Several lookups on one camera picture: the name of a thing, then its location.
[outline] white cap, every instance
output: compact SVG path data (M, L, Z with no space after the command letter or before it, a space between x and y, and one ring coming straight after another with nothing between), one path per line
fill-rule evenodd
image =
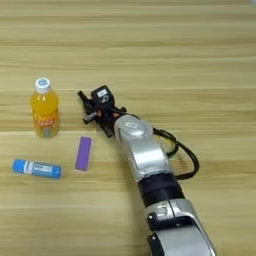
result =
M38 93L48 93L51 90L51 82L47 78L39 78L36 80L36 91Z

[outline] table surface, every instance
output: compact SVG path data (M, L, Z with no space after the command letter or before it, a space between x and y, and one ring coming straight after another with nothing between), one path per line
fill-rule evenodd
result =
M256 254L253 1L0 5L1 256L149 255L125 157L115 140L82 122L77 91L102 84L118 106L196 152L201 171L181 184L219 255ZM61 132L51 140L35 135L29 106L34 81L45 76L60 98ZM93 139L87 172L74 169L81 136ZM59 164L63 178L16 175L15 158Z

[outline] black wire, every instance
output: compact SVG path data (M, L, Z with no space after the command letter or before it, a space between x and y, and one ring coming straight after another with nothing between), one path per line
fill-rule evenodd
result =
M170 132L167 132L165 130L158 130L158 129L154 128L154 134L158 135L160 137L169 139L170 141L175 143L174 150L167 153L167 156L169 158L171 156L173 156L174 154L176 154L177 151L179 150L179 148L182 148L184 150L184 152L187 153L187 155L189 156L191 161L193 162L194 170L192 170L191 172L188 172L188 173L183 173L183 174L176 175L176 178L178 180L187 180L187 179L193 178L197 174L197 172L199 171L199 168L200 168L200 164L199 164L197 156L188 147L186 147L184 144L179 142L176 139L176 137L173 134L171 134Z

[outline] purple eraser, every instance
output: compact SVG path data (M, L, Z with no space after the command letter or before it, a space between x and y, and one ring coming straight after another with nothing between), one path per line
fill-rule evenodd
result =
M92 139L87 137L81 137L79 150L76 158L76 169L86 171L89 162L90 150Z

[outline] bottle cap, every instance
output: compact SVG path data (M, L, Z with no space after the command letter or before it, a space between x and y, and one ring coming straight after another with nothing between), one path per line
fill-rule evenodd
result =
M61 178L61 172L62 172L62 168L60 166L53 166L52 169L52 177L54 179L60 179Z
M36 91L38 93L48 93L51 90L51 82L47 78L39 78L36 80Z
M26 160L16 159L13 162L12 170L14 172L23 173L25 163L26 163Z

